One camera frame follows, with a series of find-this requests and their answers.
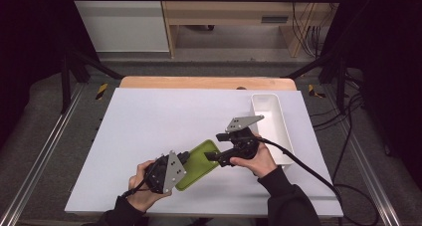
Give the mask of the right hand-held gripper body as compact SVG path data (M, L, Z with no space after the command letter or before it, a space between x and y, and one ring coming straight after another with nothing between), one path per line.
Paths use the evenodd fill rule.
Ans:
M252 159L255 156L259 143L256 136L252 133L250 125L263 118L261 114L232 118L226 127L229 140L233 143L233 148L229 151L229 157Z

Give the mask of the wooden table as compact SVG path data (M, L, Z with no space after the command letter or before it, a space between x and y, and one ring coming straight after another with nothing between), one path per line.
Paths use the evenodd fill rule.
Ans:
M222 89L264 91L295 91L297 86L291 79L281 78L230 78L230 77L146 77L128 76L121 80L121 88L143 89Z

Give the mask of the person's left hand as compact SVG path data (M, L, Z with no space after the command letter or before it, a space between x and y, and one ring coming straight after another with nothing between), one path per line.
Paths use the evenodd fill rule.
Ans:
M128 188L132 189L139 185L143 180L145 169L153 163L153 160L148 160L144 163L141 163L136 168L136 175L132 176L128 181ZM136 210L146 212L156 201L168 197L172 194L171 191L168 191L165 194L158 194L151 192L146 189L145 185L141 186L141 190L136 191L134 194L127 197L127 201L131 206Z

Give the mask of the person's right hand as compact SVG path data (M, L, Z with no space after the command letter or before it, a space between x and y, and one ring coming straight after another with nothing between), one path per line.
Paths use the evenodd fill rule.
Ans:
M235 166L248 168L259 178L265 177L278 167L273 160L270 151L262 142L259 143L257 153L252 159L231 157L230 162Z

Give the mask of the aluminium floor rail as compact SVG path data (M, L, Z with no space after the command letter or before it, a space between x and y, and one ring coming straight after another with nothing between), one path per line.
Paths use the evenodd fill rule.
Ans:
M45 141L40 153L38 154L29 173L20 186L16 196L0 218L0 226L15 226L18 222L27 202L29 201L41 175L46 168L46 165L49 162L51 155L59 143L86 86L86 84L76 84L75 89L71 95L70 105L64 113L60 114L58 120L55 123L55 126L50 132L49 137Z
M402 226L379 178L367 159L357 137L352 131L351 123L346 120L341 124L344 134L349 136L351 154L356 162L363 181L373 200L377 212L385 226Z

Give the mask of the black metal stand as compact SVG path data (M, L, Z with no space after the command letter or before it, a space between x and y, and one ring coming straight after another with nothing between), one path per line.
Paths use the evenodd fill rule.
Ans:
M322 67L318 76L321 84L329 84L333 79L336 79L335 105L341 114L345 114L344 88L346 66L341 52L329 51L304 67L286 75L286 78L295 80L316 67Z
M88 73L86 66L91 66L109 77L122 80L121 75L100 63L99 60L88 57L76 50L67 50L61 60L61 80L62 80L62 110L65 113L71 105L71 78L73 74L78 83L86 83L91 75Z

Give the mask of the white plastic bin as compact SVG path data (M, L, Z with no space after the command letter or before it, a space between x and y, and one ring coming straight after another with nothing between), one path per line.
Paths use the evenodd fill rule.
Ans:
M251 102L254 115L264 117L257 122L258 134L289 153L294 153L278 96L253 94Z

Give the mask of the wooden desk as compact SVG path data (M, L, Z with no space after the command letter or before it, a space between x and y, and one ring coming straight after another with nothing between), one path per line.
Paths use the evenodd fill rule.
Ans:
M331 24L334 3L277 2L178 2L162 3L167 26L269 25L281 30L290 55L295 58L305 47L311 26Z

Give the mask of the white cabinet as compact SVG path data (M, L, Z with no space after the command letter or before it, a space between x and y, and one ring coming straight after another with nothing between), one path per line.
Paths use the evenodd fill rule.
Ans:
M77 1L97 52L168 52L158 1Z

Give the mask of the black curtain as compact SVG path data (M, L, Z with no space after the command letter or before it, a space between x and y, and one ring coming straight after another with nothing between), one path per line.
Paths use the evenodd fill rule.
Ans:
M59 24L73 47L99 58L75 2L0 0L0 147L20 119L31 86L60 71L60 50L39 6Z
M422 187L422 0L371 0L345 54L392 153Z

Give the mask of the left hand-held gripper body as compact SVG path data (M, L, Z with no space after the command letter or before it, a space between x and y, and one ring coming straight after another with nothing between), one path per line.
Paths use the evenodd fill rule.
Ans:
M146 168L144 181L152 192L167 193L185 176L185 162L179 160L178 154L171 150Z

